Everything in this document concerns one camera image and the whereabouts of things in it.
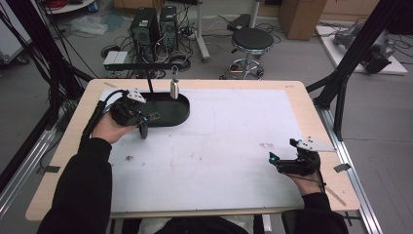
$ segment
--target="black tray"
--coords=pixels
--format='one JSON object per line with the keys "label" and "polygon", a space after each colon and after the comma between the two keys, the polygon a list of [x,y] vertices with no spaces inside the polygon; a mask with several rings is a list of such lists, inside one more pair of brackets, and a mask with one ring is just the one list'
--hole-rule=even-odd
{"label": "black tray", "polygon": [[170,93],[141,93],[146,103],[141,108],[143,114],[158,112],[161,118],[149,121],[148,127],[172,127],[185,122],[189,117],[189,100],[184,95],[178,99],[170,97]]}

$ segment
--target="person's left hand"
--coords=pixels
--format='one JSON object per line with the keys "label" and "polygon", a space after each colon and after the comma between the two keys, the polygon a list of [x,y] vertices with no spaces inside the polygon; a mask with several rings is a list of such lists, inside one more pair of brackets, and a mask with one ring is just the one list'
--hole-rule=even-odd
{"label": "person's left hand", "polygon": [[113,144],[118,141],[124,134],[136,129],[137,126],[120,126],[113,119],[110,113],[104,114],[97,123],[92,137],[102,138]]}

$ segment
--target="person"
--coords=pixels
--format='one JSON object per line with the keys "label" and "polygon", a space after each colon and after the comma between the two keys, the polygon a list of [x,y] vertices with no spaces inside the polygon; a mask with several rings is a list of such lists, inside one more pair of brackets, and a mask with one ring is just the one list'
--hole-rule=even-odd
{"label": "person", "polygon": [[[67,163],[56,185],[52,207],[43,218],[38,234],[106,232],[112,197],[112,171],[108,163],[111,144],[136,126],[121,127],[106,113]],[[325,193],[314,182],[316,175],[289,175],[297,185],[305,207],[295,233],[348,233],[341,215],[330,209]],[[185,218],[173,218],[158,233],[178,233]],[[193,233],[246,233],[219,217],[190,218]]]}

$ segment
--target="computer tower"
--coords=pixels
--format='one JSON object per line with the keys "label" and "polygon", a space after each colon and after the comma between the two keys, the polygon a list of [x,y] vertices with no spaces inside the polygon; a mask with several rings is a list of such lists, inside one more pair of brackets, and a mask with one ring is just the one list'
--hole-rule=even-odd
{"label": "computer tower", "polygon": [[176,7],[164,6],[161,8],[159,17],[159,26],[161,28],[162,46],[164,52],[173,52],[178,50],[178,34]]}
{"label": "computer tower", "polygon": [[155,8],[138,8],[130,27],[130,33],[139,54],[138,61],[154,62],[155,45],[160,39],[158,18]]}

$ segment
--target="black stool seat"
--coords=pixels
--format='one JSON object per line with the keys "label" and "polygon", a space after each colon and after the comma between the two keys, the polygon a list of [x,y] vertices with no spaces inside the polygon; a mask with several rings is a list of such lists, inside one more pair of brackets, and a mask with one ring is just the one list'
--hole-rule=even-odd
{"label": "black stool seat", "polygon": [[233,45],[240,51],[267,52],[274,44],[273,36],[261,29],[244,27],[234,32]]}

